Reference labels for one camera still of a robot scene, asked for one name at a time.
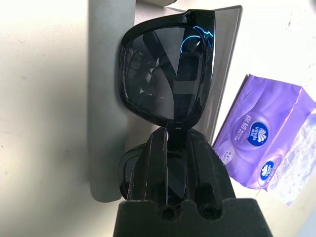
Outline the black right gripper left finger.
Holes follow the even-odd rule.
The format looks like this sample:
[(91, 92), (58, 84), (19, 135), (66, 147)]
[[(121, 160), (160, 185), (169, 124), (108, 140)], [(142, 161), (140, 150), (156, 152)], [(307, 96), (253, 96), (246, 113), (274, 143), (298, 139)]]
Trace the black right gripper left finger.
[(128, 200), (167, 204), (167, 131), (160, 127), (147, 140), (136, 161), (128, 188)]

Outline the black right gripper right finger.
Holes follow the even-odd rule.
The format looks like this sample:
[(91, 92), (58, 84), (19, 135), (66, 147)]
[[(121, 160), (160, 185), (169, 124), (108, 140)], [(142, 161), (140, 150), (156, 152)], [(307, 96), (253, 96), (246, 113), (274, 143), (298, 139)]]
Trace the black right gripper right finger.
[(195, 183), (194, 201), (197, 205), (221, 205), (223, 200), (236, 198), (228, 171), (205, 136), (189, 131)]

